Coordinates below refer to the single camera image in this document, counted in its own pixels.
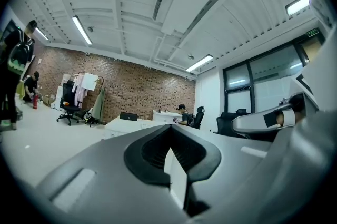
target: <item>person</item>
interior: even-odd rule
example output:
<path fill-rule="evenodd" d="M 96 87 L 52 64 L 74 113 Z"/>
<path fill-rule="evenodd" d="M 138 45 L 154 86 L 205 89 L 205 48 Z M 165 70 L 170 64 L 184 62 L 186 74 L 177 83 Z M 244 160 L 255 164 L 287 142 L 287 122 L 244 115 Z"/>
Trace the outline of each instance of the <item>person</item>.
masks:
<path fill-rule="evenodd" d="M 26 95 L 23 97 L 23 100 L 26 102 L 32 101 L 33 96 L 37 93 L 37 81 L 40 77 L 40 74 L 35 71 L 33 76 L 30 76 L 25 81 L 25 92 Z"/>
<path fill-rule="evenodd" d="M 15 92 L 16 87 L 20 81 L 20 75 L 16 74 L 8 69 L 8 59 L 10 57 L 12 49 L 21 42 L 22 35 L 24 42 L 32 42 L 32 35 L 37 28 L 36 21 L 30 21 L 26 26 L 24 32 L 17 28 L 11 32 L 7 38 L 0 44 L 1 56 L 0 56 L 0 73 L 2 75 L 3 84 L 0 86 L 0 123 L 1 119 L 5 115 L 5 100 L 7 96 L 8 101 L 8 115 L 11 120 L 12 129 L 16 130 L 16 106 L 15 106 Z M 28 61 L 32 60 L 33 56 L 33 43 L 29 47 Z"/>
<path fill-rule="evenodd" d="M 178 112 L 183 116 L 181 121 L 177 121 L 180 125 L 189 125 L 191 115 L 187 112 L 184 104 L 180 104 L 177 108 Z"/>

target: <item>cardboard box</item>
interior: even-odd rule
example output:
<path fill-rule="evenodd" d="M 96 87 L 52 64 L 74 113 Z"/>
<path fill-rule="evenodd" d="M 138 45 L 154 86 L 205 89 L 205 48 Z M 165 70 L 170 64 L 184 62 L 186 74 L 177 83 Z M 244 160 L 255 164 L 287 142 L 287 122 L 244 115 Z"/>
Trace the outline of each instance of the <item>cardboard box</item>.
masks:
<path fill-rule="evenodd" d="M 55 100 L 56 100 L 56 98 L 55 98 L 54 95 L 51 95 L 51 96 L 44 95 L 44 96 L 42 97 L 43 103 L 44 103 L 46 106 L 48 106 L 48 107 L 50 107 L 51 104 L 52 104 Z"/>
<path fill-rule="evenodd" d="M 43 102 L 43 104 L 45 104 L 46 106 L 48 106 L 49 105 L 49 96 L 48 95 L 44 95 L 42 97 L 42 102 Z"/>

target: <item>black office chair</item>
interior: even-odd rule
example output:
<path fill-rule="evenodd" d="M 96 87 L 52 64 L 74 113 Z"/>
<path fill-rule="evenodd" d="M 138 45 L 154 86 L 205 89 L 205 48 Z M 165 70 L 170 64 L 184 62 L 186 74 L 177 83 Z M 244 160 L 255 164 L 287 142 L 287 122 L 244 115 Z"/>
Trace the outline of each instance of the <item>black office chair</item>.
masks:
<path fill-rule="evenodd" d="M 239 115 L 235 113 L 226 113 L 222 114 L 221 117 L 216 119 L 217 122 L 217 132 L 216 134 L 229 136 L 229 137 L 236 137 L 236 138 L 245 138 L 232 130 L 232 121 L 234 118 L 238 117 Z"/>
<path fill-rule="evenodd" d="M 273 142 L 277 131 L 271 132 L 268 135 L 264 133 L 250 133 L 248 134 L 238 134 L 234 132 L 232 128 L 232 121 L 239 117 L 248 115 L 246 109 L 239 109 L 236 111 L 236 113 L 231 112 L 223 112 L 221 114 L 221 117 L 218 117 L 216 119 L 217 122 L 217 132 L 214 132 L 215 134 L 224 135 L 224 136 L 230 136 L 230 137 L 236 137 L 241 139 L 251 139 L 251 140 L 259 140 L 259 141 L 269 141 Z"/>
<path fill-rule="evenodd" d="M 198 109 L 196 109 L 196 112 L 197 112 L 197 114 L 195 116 L 194 123 L 193 123 L 192 127 L 194 129 L 200 129 L 201 121 L 204 118 L 205 109 L 204 109 L 204 107 L 199 107 Z"/>
<path fill-rule="evenodd" d="M 76 94 L 76 89 L 75 92 L 72 92 L 74 86 L 73 81 L 67 81 L 67 83 L 64 83 L 62 85 L 62 98 L 60 102 L 60 108 L 65 110 L 64 114 L 61 114 L 56 120 L 58 122 L 59 119 L 64 119 L 67 118 L 69 121 L 68 125 L 72 125 L 70 119 L 76 120 L 77 123 L 79 123 L 78 119 L 73 118 L 73 115 L 75 112 L 78 112 L 81 108 L 78 107 L 78 105 L 81 103 L 81 101 L 77 101 L 77 106 L 75 106 L 75 94 Z"/>

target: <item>floor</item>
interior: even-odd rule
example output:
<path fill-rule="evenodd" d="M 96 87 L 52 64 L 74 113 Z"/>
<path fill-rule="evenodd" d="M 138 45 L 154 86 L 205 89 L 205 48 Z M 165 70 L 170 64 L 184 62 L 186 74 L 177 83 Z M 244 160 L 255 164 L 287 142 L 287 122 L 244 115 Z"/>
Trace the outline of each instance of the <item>floor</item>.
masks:
<path fill-rule="evenodd" d="M 66 160 L 104 138 L 104 126 L 90 128 L 76 121 L 68 126 L 67 119 L 56 122 L 61 112 L 43 103 L 37 110 L 21 100 L 16 100 L 16 106 L 23 111 L 23 119 L 16 131 L 2 133 L 0 149 L 13 175 L 34 187 Z"/>

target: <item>laptop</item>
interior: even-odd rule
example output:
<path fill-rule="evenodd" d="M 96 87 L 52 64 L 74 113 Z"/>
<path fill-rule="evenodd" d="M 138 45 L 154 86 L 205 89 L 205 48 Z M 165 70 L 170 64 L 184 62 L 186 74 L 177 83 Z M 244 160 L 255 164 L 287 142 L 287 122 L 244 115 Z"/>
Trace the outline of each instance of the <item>laptop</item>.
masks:
<path fill-rule="evenodd" d="M 135 113 L 121 112 L 120 119 L 129 120 L 129 121 L 137 121 L 138 115 Z"/>

